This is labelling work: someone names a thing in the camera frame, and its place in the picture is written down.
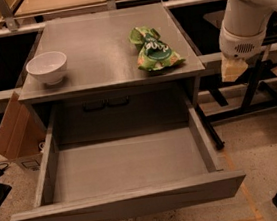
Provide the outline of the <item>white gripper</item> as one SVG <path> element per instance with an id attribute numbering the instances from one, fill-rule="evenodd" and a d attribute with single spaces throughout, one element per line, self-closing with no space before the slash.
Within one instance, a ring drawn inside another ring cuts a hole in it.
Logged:
<path id="1" fill-rule="evenodd" d="M 227 30 L 223 22 L 219 35 L 219 48 L 223 54 L 221 61 L 222 81 L 235 82 L 248 68 L 243 59 L 258 55 L 261 52 L 265 31 L 257 35 L 241 36 Z"/>

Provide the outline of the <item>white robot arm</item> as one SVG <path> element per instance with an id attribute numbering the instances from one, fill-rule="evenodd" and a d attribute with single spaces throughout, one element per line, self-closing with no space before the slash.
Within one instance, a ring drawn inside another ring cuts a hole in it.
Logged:
<path id="1" fill-rule="evenodd" d="M 234 82 L 260 54 L 277 0 L 228 0 L 219 35 L 222 81 Z"/>

